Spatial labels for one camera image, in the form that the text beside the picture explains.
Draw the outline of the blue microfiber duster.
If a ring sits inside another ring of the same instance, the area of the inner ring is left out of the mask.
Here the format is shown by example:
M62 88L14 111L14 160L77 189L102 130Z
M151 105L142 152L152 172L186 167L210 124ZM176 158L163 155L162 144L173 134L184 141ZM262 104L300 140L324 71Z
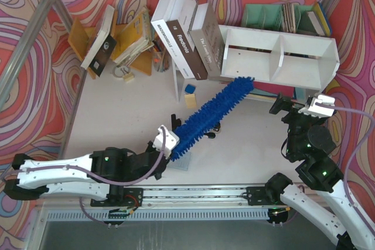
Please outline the blue microfiber duster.
M171 160L182 157L203 135L221 120L254 89L254 78L237 77L211 100L203 104L181 126L174 130L179 144L173 149Z

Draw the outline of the white black stapler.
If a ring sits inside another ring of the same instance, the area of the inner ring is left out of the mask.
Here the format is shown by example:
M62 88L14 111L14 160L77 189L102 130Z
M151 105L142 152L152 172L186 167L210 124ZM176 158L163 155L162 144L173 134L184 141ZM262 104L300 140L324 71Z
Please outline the white black stapler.
M221 131L221 124L218 122L217 124L215 124L214 128L213 128L213 132L214 133L220 133Z

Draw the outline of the white wooden bookshelf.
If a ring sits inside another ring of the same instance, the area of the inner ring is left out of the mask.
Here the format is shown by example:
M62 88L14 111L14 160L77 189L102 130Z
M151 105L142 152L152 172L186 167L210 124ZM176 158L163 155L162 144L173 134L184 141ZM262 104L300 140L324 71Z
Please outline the white wooden bookshelf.
M223 77L303 88L321 94L340 66L333 38L220 26L225 49Z

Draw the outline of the magenta paper sheet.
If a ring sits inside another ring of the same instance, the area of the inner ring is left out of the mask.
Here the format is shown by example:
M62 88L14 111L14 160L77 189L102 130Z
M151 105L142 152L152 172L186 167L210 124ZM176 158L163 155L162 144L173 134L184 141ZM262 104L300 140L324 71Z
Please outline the magenta paper sheet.
M294 87L255 81L254 89L251 93L265 97L277 97L279 93L282 93L283 95L294 97L294 92Z

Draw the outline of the black detached clip part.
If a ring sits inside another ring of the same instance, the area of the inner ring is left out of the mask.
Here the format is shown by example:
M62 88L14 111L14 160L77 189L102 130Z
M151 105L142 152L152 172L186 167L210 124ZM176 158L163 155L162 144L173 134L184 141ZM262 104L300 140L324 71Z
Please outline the black detached clip part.
M172 130L174 131L176 128L180 127L182 124L182 121L180 118L176 117L176 114L171 115L171 127Z

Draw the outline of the yellow sticky note pad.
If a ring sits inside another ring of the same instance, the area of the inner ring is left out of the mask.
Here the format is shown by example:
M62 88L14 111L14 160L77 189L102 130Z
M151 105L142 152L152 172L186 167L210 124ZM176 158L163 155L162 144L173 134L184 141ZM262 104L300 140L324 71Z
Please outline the yellow sticky note pad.
M196 108L197 107L195 94L185 94L184 99L185 99L185 104L186 104L187 108Z

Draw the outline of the wooden coasters stack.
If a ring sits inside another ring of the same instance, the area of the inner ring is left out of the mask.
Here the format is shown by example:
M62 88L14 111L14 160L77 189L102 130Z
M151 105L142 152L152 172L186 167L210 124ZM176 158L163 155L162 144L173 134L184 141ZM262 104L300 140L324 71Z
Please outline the wooden coasters stack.
M294 4L290 2L282 6L282 29L287 33L296 33Z

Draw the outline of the blue eraser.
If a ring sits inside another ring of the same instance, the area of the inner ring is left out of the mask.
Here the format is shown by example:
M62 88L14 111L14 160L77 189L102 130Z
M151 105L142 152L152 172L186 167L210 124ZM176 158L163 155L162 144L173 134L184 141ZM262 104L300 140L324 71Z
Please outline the blue eraser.
M186 94L193 94L196 90L196 87L192 84L188 84L186 87L185 87L185 93Z

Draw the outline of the green desk organizer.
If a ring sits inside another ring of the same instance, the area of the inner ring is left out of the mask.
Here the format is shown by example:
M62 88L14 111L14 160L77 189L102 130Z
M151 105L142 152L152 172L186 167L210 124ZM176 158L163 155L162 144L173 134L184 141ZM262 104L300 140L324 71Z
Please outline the green desk organizer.
M307 11L312 5L294 4L296 33L324 36L320 24L312 23ZM247 4L244 8L241 27L284 32L282 29L282 6L283 4Z

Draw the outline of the blue yellow book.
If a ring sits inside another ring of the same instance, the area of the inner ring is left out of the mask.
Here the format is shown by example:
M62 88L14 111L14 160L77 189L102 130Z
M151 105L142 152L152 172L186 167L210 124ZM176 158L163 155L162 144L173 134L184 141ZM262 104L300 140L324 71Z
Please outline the blue yellow book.
M312 9L306 13L312 19L312 23L320 24L321 30L326 37L331 37L332 27L320 2L315 2L312 5Z

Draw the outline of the clear pencil cup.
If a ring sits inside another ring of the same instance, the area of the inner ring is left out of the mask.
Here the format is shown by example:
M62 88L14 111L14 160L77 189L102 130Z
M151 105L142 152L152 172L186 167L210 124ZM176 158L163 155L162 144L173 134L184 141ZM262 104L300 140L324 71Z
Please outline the clear pencil cup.
M169 70L170 59L168 52L160 39L154 39L152 47L152 64L157 72L163 73Z

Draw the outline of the brown Fredonia book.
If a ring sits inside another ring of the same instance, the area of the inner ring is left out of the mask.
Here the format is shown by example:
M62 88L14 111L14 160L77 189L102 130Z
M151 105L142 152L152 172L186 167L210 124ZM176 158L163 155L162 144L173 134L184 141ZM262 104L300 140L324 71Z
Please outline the brown Fredonia book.
M194 78L196 80L206 80L208 73L189 33L196 8L196 0L176 0L167 25L172 30L172 35L192 70Z

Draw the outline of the black white paperback book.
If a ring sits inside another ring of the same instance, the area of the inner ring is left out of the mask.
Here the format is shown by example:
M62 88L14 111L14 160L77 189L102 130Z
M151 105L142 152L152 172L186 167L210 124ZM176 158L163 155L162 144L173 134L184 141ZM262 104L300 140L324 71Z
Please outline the black white paperback book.
M115 9L111 5L106 6L94 32L89 37L86 55L81 63L82 68L92 70L98 77L101 76L117 44L114 37L111 36L114 12Z

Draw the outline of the white Mademoiselle book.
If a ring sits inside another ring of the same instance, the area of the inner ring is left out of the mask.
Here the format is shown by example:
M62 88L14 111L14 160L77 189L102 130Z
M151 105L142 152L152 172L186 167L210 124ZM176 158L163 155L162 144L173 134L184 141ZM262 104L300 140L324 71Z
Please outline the white Mademoiselle book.
M152 16L151 24L182 76L184 78L194 78L192 70L188 66L187 61L178 47L176 39L172 35L172 30L167 25L167 21L171 16L175 1L176 0L159 0Z

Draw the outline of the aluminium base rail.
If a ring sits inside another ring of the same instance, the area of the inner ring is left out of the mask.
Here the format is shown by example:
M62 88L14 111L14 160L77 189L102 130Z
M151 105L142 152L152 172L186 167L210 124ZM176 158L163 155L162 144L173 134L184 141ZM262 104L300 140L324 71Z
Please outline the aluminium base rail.
M276 221L290 208L319 228L338 230L349 222L354 210L343 183L333 192L317 191L321 202L298 185L243 184L222 186L127 186L111 188L100 183L57 183L48 185L42 199L61 203L79 200L81 211L93 221L120 225L135 220L270 220Z

